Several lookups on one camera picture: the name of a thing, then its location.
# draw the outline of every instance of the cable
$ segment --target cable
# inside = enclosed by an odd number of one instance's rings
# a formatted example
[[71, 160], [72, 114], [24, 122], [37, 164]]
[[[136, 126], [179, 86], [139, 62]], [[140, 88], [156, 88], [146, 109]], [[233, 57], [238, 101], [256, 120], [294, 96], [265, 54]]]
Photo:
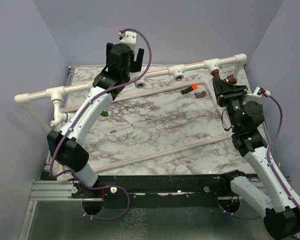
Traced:
[[[260, 179], [258, 178], [258, 177], [251, 177], [251, 178], [249, 178], [249, 181], [251, 181], [251, 180], [259, 180], [260, 181]], [[228, 215], [230, 215], [231, 217], [235, 217], [235, 218], [237, 218], [237, 219], [244, 219], [244, 220], [258, 220], [258, 219], [261, 219], [261, 216], [256, 216], [256, 217], [246, 217], [246, 216], [239, 216], [239, 215], [236, 215], [236, 214], [234, 214], [233, 212], [228, 212], [228, 211], [226, 211], [221, 205], [220, 205], [220, 203], [219, 203], [219, 208], [223, 211], [223, 213], [224, 214], [228, 214]]]
[[90, 186], [87, 186], [85, 185], [83, 182], [80, 182], [84, 187], [86, 187], [87, 189], [90, 189], [90, 190], [103, 190], [103, 189], [109, 189], [109, 188], [117, 188], [117, 189], [121, 189], [122, 191], [124, 191], [126, 197], [127, 197], [127, 205], [126, 205], [126, 208], [124, 210], [123, 213], [121, 213], [120, 215], [118, 216], [111, 216], [111, 217], [103, 217], [103, 216], [95, 216], [95, 215], [89, 215], [88, 213], [86, 213], [85, 211], [85, 206], [84, 206], [84, 203], [82, 202], [82, 211], [84, 212], [84, 215], [85, 216], [88, 216], [90, 217], [91, 219], [99, 219], [99, 220], [115, 220], [115, 219], [119, 219], [121, 218], [123, 215], [125, 215], [128, 210], [129, 210], [129, 207], [130, 207], [130, 198], [129, 198], [129, 193], [127, 192], [127, 190], [125, 190], [123, 187], [121, 186], [101, 186], [101, 187], [90, 187]]
[[84, 215], [83, 216], [88, 216], [90, 217], [91, 219], [99, 219], [99, 220], [115, 220], [115, 219], [119, 219], [121, 218], [123, 215], [125, 215], [128, 210], [129, 210], [129, 207], [130, 207], [130, 198], [129, 198], [129, 193], [127, 192], [126, 189], [124, 189], [122, 186], [100, 186], [100, 187], [92, 187], [92, 186], [88, 186], [86, 185], [84, 182], [82, 182], [74, 173], [72, 173], [72, 176], [75, 180], [79, 181], [79, 183], [84, 186], [85, 188], [87, 189], [90, 189], [90, 190], [102, 190], [102, 199], [103, 201], [105, 200], [105, 192], [104, 192], [104, 189], [110, 189], [110, 188], [117, 188], [117, 189], [121, 189], [125, 195], [126, 195], [126, 198], [127, 198], [127, 204], [126, 204], [126, 208], [124, 210], [123, 213], [121, 213], [120, 215], [118, 216], [112, 216], [112, 217], [102, 217], [102, 216], [94, 216], [94, 215], [89, 215], [88, 213], [86, 213], [85, 211], [85, 206], [84, 206], [84, 203], [82, 202], [82, 211], [84, 212]]
[[279, 121], [279, 125], [278, 128], [276, 130], [276, 133], [274, 135], [273, 141], [272, 143], [269, 145], [268, 150], [266, 151], [266, 158], [268, 161], [269, 166], [271, 167], [271, 170], [273, 171], [275, 177], [278, 179], [278, 181], [280, 182], [280, 185], [282, 186], [282, 188], [284, 189], [284, 191], [286, 192], [286, 194], [289, 196], [289, 198], [292, 200], [292, 202], [294, 203], [294, 205], [298, 208], [298, 210], [300, 211], [300, 206], [298, 204], [298, 202], [292, 197], [292, 194], [290, 193], [289, 189], [286, 187], [286, 185], [284, 184], [284, 182], [282, 181], [281, 177], [279, 176], [277, 170], [275, 169], [275, 167], [273, 166], [273, 164], [271, 164], [271, 158], [270, 158], [270, 151], [272, 149], [272, 147], [275, 144], [275, 141], [278, 138], [279, 132], [281, 130], [281, 125], [282, 125], [282, 121], [283, 121], [283, 111], [281, 108], [281, 105], [279, 104], [279, 102], [272, 96], [269, 96], [274, 102], [275, 104], [278, 106], [279, 111], [280, 111], [280, 121]]
[[[135, 83], [136, 81], [140, 80], [145, 74], [146, 72], [149, 70], [150, 68], [150, 64], [151, 64], [151, 60], [152, 60], [152, 52], [151, 52], [151, 47], [150, 47], [150, 44], [146, 38], [145, 35], [143, 35], [142, 32], [138, 31], [137, 29], [134, 29], [134, 28], [126, 28], [124, 30], [122, 30], [122, 33], [125, 33], [126, 31], [132, 31], [132, 32], [135, 32], [137, 34], [139, 34], [145, 41], [146, 43], [146, 46], [148, 48], [148, 51], [149, 51], [149, 60], [148, 60], [148, 64], [145, 68], [145, 70], [143, 71], [143, 73], [138, 76], [135, 80], [133, 81], [129, 81], [129, 82], [126, 82], [124, 84], [121, 84], [121, 85], [118, 85], [118, 86], [114, 86], [114, 87], [110, 87], [104, 91], [102, 91], [101, 93], [97, 94], [96, 96], [94, 96], [91, 100], [90, 100], [90, 103], [87, 103], [83, 109], [81, 110], [81, 112], [78, 114], [78, 116], [76, 117], [76, 119], [73, 121], [73, 123], [71, 124], [71, 126], [69, 127], [69, 129], [73, 129], [75, 127], [75, 125], [77, 124], [77, 122], [79, 121], [79, 119], [81, 118], [81, 116], [85, 113], [85, 111], [87, 110], [87, 108], [90, 106], [90, 104], [92, 104], [97, 98], [99, 98], [100, 96], [102, 96], [103, 94], [106, 94], [112, 90], [115, 90], [115, 89], [119, 89], [119, 88], [122, 88], [122, 87], [125, 87], [129, 84], [133, 84]], [[59, 144], [56, 146], [55, 148], [55, 151], [53, 153], [53, 156], [52, 156], [52, 159], [51, 159], [51, 165], [50, 165], [50, 169], [49, 169], [49, 174], [50, 174], [50, 177], [51, 178], [56, 178], [56, 177], [59, 177], [60, 175], [64, 174], [64, 173], [68, 173], [68, 172], [71, 172], [71, 170], [65, 170], [65, 171], [62, 171], [60, 173], [58, 173], [57, 175], [54, 175], [53, 174], [53, 166], [54, 166], [54, 162], [56, 160], [56, 157], [57, 157], [57, 154], [58, 154], [58, 151], [60, 150], [60, 147], [62, 145], [62, 143], [66, 140], [67, 136], [69, 135], [70, 133], [70, 130], [67, 130], [65, 132], [65, 134], [63, 135], [63, 137], [61, 138]]]
[[260, 219], [261, 217], [260, 216], [256, 216], [256, 217], [246, 217], [246, 216], [238, 216], [236, 214], [233, 214], [232, 212], [228, 212], [226, 211], [219, 203], [219, 208], [223, 211], [224, 214], [228, 214], [230, 215], [231, 217], [235, 217], [237, 219], [244, 219], [244, 220], [258, 220]]

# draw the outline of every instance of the white pipe frame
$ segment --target white pipe frame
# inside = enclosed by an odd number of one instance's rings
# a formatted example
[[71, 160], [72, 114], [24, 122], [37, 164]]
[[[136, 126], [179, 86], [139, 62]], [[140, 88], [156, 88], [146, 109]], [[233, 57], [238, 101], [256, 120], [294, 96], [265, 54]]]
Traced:
[[[184, 78], [183, 73], [187, 71], [192, 71], [192, 70], [198, 70], [198, 69], [208, 69], [209, 73], [211, 73], [214, 70], [218, 70], [220, 66], [224, 65], [235, 65], [232, 74], [236, 76], [240, 70], [240, 68], [243, 66], [247, 59], [247, 56], [245, 54], [237, 54], [231, 57], [226, 57], [226, 58], [215, 58], [215, 59], [209, 59], [205, 60], [203, 62], [197, 62], [197, 63], [191, 63], [191, 64], [179, 64], [179, 65], [174, 65], [174, 66], [169, 66], [168, 68], [164, 69], [159, 69], [159, 70], [154, 70], [154, 71], [148, 71], [142, 79], [138, 80], [135, 82], [135, 86], [138, 88], [138, 86], [144, 87], [145, 85], [145, 80], [149, 78], [154, 78], [154, 77], [159, 77], [159, 76], [173, 76], [173, 78], [176, 81], [179, 81]], [[138, 76], [141, 75], [142, 72], [133, 72], [130, 74], [130, 80], [133, 81], [136, 79]], [[19, 104], [21, 107], [23, 107], [39, 124], [44, 128], [44, 130], [50, 131], [51, 128], [45, 123], [43, 118], [29, 105], [31, 101], [34, 100], [39, 100], [39, 99], [44, 99], [44, 98], [51, 98], [51, 102], [54, 105], [54, 120], [50, 122], [51, 127], [57, 126], [58, 124], [62, 123], [65, 120], [69, 120], [69, 117], [65, 113], [66, 111], [63, 111], [63, 109], [60, 109], [59, 104], [56, 104], [57, 102], [60, 102], [60, 104], [63, 101], [63, 97], [67, 94], [70, 93], [77, 93], [77, 92], [82, 92], [85, 90], [89, 90], [93, 87], [92, 85], [93, 81], [89, 81], [87, 83], [82, 83], [82, 84], [77, 84], [77, 85], [72, 85], [72, 86], [58, 86], [58, 87], [53, 87], [53, 88], [48, 88], [45, 91], [40, 91], [40, 92], [34, 92], [34, 93], [25, 93], [25, 94], [19, 94], [14, 97], [14, 101]], [[123, 101], [123, 97], [117, 97], [117, 101]]]
[[[137, 81], [135, 83], [135, 86], [138, 87], [138, 84], [143, 83], [144, 80], [149, 79], [149, 78], [154, 78], [154, 77], [160, 77], [160, 76], [173, 76], [173, 78], [176, 81], [179, 81], [184, 78], [183, 73], [187, 71], [192, 71], [192, 70], [199, 70], [199, 69], [208, 69], [209, 73], [211, 74], [212, 71], [218, 70], [220, 66], [223, 65], [233, 65], [235, 64], [235, 67], [233, 69], [232, 74], [236, 76], [240, 70], [240, 68], [243, 66], [247, 59], [247, 56], [245, 54], [238, 54], [232, 57], [226, 57], [226, 58], [215, 58], [215, 59], [209, 59], [205, 60], [203, 62], [197, 62], [197, 63], [191, 63], [191, 64], [179, 64], [179, 65], [174, 65], [174, 66], [169, 66], [168, 68], [160, 69], [160, 70], [154, 70], [154, 71], [148, 71], [142, 79]], [[136, 79], [142, 72], [134, 72], [130, 74], [130, 80], [133, 81]], [[47, 123], [43, 120], [43, 118], [37, 113], [37, 111], [30, 106], [30, 102], [34, 100], [39, 100], [39, 99], [44, 99], [44, 98], [51, 98], [51, 102], [54, 105], [54, 120], [50, 122], [50, 125], [52, 127], [60, 125], [63, 121], [66, 119], [69, 120], [73, 114], [69, 114], [70, 112], [75, 112], [76, 110], [79, 109], [80, 106], [75, 106], [75, 107], [68, 107], [68, 108], [61, 108], [61, 103], [63, 101], [63, 97], [67, 94], [70, 93], [77, 93], [77, 92], [82, 92], [89, 90], [93, 87], [92, 85], [93, 81], [89, 81], [87, 83], [82, 83], [82, 84], [77, 84], [77, 85], [72, 85], [72, 86], [59, 86], [59, 87], [53, 87], [53, 88], [48, 88], [45, 91], [40, 91], [40, 92], [35, 92], [35, 93], [25, 93], [25, 94], [19, 94], [14, 97], [14, 101], [19, 104], [21, 107], [23, 107], [39, 124], [43, 127], [43, 129], [49, 133], [51, 131], [51, 128], [47, 125]], [[192, 86], [194, 84], [204, 84], [206, 86], [207, 91], [212, 97], [213, 103], [215, 107], [217, 108], [218, 112], [220, 115], [222, 114], [222, 108], [220, 108], [217, 104], [216, 98], [215, 98], [215, 92], [212, 89], [212, 86], [210, 84], [210, 81], [204, 81], [204, 80], [196, 80], [196, 81], [190, 81], [186, 83], [181, 83], [173, 86], [167, 86], [159, 89], [153, 89], [149, 91], [144, 91], [140, 93], [133, 93], [125, 96], [118, 96], [114, 102], [120, 102], [120, 101], [125, 101], [125, 100], [130, 100], [134, 98], [140, 98], [144, 96], [149, 96], [157, 93], [162, 93], [162, 92], [167, 92], [171, 90], [176, 90], [188, 86]], [[224, 125], [226, 128], [230, 127], [229, 120], [225, 117]], [[217, 138], [211, 138], [211, 139], [206, 139], [201, 142], [193, 143], [190, 145], [178, 147], [177, 149], [170, 149], [167, 151], [163, 152], [157, 152], [153, 153], [148, 156], [143, 156], [143, 157], [138, 157], [135, 159], [131, 160], [126, 160], [119, 162], [115, 164], [116, 167], [113, 166], [103, 166], [102, 167], [102, 172], [105, 172], [105, 169], [114, 169], [114, 168], [120, 168], [125, 165], [133, 164], [133, 163], [138, 163], [142, 161], [146, 161], [149, 159], [153, 159], [156, 157], [161, 157], [167, 154], [175, 153], [175, 152], [180, 152], [183, 150], [187, 150], [190, 148], [195, 148], [198, 146], [203, 146], [207, 145], [210, 143], [215, 143], [224, 139], [228, 139], [229, 135], [222, 135]], [[65, 168], [59, 164], [59, 172], [63, 171]], [[100, 172], [100, 168], [94, 169], [96, 172]], [[71, 179], [71, 175], [69, 174], [63, 174], [59, 177], [57, 177], [57, 181], [59, 182], [64, 182], [69, 179]]]

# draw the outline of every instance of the marble tabletop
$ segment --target marble tabletop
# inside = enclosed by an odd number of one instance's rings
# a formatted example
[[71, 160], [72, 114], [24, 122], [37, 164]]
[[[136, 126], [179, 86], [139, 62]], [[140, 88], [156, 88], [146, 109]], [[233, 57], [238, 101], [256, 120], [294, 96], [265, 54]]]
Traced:
[[[78, 66], [75, 68], [72, 85], [86, 83], [95, 78], [103, 66]], [[150, 71], [166, 68], [152, 66]], [[232, 66], [220, 68], [220, 77], [231, 74]], [[250, 86], [244, 69], [238, 73], [238, 84]], [[207, 70], [184, 73], [182, 81], [161, 76], [146, 80], [144, 88], [128, 85], [121, 93], [124, 96], [152, 89], [172, 86], [187, 81], [211, 80]], [[181, 89], [157, 93], [135, 99], [112, 103], [106, 110], [108, 117], [100, 116], [86, 137], [83, 147], [89, 153], [92, 167], [100, 167], [129, 160], [205, 139], [224, 135], [221, 117], [206, 87], [204, 98], [195, 98], [194, 92], [182, 95]], [[88, 91], [69, 95], [66, 107], [79, 106]], [[133, 124], [132, 127], [110, 133]], [[135, 163], [101, 173], [101, 175], [187, 175], [222, 174], [238, 169], [254, 174], [252, 167], [234, 148], [231, 138], [217, 143]]]

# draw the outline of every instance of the pvc pipe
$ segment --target pvc pipe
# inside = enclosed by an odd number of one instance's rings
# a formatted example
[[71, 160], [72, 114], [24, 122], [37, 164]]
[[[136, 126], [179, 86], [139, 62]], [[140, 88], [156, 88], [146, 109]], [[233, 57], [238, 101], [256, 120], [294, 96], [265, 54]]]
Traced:
[[[165, 87], [162, 87], [162, 88], [152, 89], [152, 90], [133, 93], [133, 94], [124, 95], [124, 96], [118, 96], [113, 102], [117, 103], [117, 102], [121, 102], [121, 101], [125, 101], [125, 100], [141, 98], [141, 97], [152, 95], [152, 94], [158, 94], [158, 93], [163, 93], [163, 92], [167, 92], [167, 91], [171, 91], [171, 90], [176, 90], [176, 89], [189, 87], [189, 86], [192, 86], [194, 84], [204, 84], [204, 80], [188, 81], [186, 83], [176, 84], [176, 85], [172, 85], [172, 86], [165, 86]], [[61, 108], [60, 112], [61, 113], [75, 112], [79, 108], [80, 108], [80, 106], [72, 106], [72, 107], [67, 107], [67, 108]]]
[[30, 104], [23, 106], [23, 108], [41, 125], [41, 127], [43, 127], [47, 134], [52, 130], [40, 114], [32, 106], [30, 106]]
[[203, 62], [197, 62], [197, 63], [191, 63], [184, 65], [184, 71], [192, 71], [192, 70], [198, 70], [198, 69], [206, 69], [206, 63]]
[[237, 59], [235, 56], [220, 58], [220, 65], [230, 65], [237, 63]]
[[[197, 148], [197, 147], [201, 147], [201, 146], [205, 146], [208, 144], [213, 144], [213, 143], [217, 143], [223, 140], [226, 140], [229, 138], [229, 135], [225, 134], [225, 135], [221, 135], [221, 136], [217, 136], [217, 137], [213, 137], [210, 139], [206, 139], [203, 141], [199, 141], [196, 143], [192, 143], [192, 144], [188, 144], [185, 146], [180, 146], [180, 147], [176, 147], [176, 148], [172, 148], [169, 150], [165, 150], [165, 151], [160, 151], [160, 152], [156, 152], [150, 155], [145, 155], [145, 156], [141, 156], [141, 157], [137, 157], [137, 158], [133, 158], [133, 159], [129, 159], [129, 160], [124, 160], [124, 161], [120, 161], [120, 162], [115, 162], [112, 164], [108, 164], [105, 166], [100, 166], [100, 167], [94, 167], [92, 168], [92, 170], [96, 173], [104, 173], [113, 169], [117, 169], [117, 168], [121, 168], [127, 165], [131, 165], [131, 164], [135, 164], [135, 163], [140, 163], [140, 162], [144, 162], [146, 160], [151, 160], [154, 158], [159, 158], [159, 157], [163, 157], [169, 154], [174, 154], [174, 153], [178, 153], [181, 151], [185, 151], [185, 150], [189, 150], [189, 149], [193, 149], [193, 148]], [[66, 177], [60, 179], [60, 181], [67, 181], [67, 180], [71, 180], [73, 179], [72, 175], [70, 174], [66, 174]]]
[[[181, 68], [184, 68], [184, 72], [186, 71], [192, 71], [192, 70], [198, 70], [198, 69], [213, 69], [218, 68], [218, 66], [222, 65], [228, 65], [228, 64], [235, 64], [234, 70], [232, 72], [233, 75], [237, 75], [240, 68], [243, 66], [247, 59], [247, 56], [245, 54], [238, 54], [232, 57], [226, 57], [226, 58], [215, 58], [215, 59], [209, 59], [205, 60], [203, 62], [197, 62], [197, 63], [191, 63], [191, 64], [180, 64]], [[141, 74], [141, 72], [133, 72], [130, 74], [131, 81], [136, 79]], [[154, 70], [154, 71], [148, 71], [144, 75], [144, 79], [148, 78], [154, 78], [154, 77], [160, 77], [164, 75], [172, 75], [173, 73], [169, 71], [168, 68]], [[45, 91], [39, 91], [34, 93], [25, 93], [25, 94], [19, 94], [14, 97], [14, 101], [18, 104], [25, 104], [29, 103], [30, 101], [38, 100], [38, 99], [44, 99], [44, 98], [50, 98], [53, 93], [58, 92], [58, 94], [66, 95], [70, 93], [75, 92], [82, 92], [85, 90], [89, 90], [93, 87], [92, 85], [93, 81], [89, 81], [82, 84], [72, 85], [72, 86], [58, 86], [46, 89]]]
[[14, 101], [18, 104], [25, 104], [34, 100], [50, 98], [51, 96], [53, 96], [54, 93], [59, 93], [62, 96], [64, 96], [66, 94], [82, 92], [91, 89], [93, 87], [92, 83], [93, 81], [89, 81], [86, 83], [72, 85], [72, 86], [58, 86], [58, 87], [48, 88], [45, 91], [19, 94], [14, 97]]
[[50, 122], [51, 127], [55, 127], [67, 119], [67, 115], [65, 113], [60, 112], [61, 101], [55, 100], [53, 101], [53, 105], [54, 105], [54, 114], [53, 114], [54, 120]]
[[234, 69], [232, 71], [232, 74], [234, 76], [237, 76], [240, 69], [242, 68], [242, 66], [245, 64], [246, 60], [247, 60], [247, 55], [245, 54], [238, 54], [238, 55], [234, 55], [235, 60], [236, 60], [236, 65], [234, 66]]

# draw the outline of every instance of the lavender wall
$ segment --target lavender wall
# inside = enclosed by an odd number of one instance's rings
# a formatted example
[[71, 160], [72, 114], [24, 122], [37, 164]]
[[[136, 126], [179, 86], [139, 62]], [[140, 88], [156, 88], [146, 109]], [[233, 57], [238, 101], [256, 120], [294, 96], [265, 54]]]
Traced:
[[[277, 163], [300, 194], [300, 0], [284, 0], [246, 68], [253, 87], [269, 89], [283, 109], [282, 130], [274, 147]], [[263, 101], [274, 135], [279, 111]]]
[[[0, 240], [18, 238], [48, 150], [44, 131], [14, 96], [65, 84], [67, 66], [32, 0], [0, 0]], [[53, 116], [49, 100], [35, 106], [45, 120]]]
[[128, 27], [146, 35], [155, 64], [195, 63], [240, 53], [249, 58], [282, 0], [34, 2], [69, 64], [94, 65], [105, 63], [106, 43], [116, 43], [118, 31]]

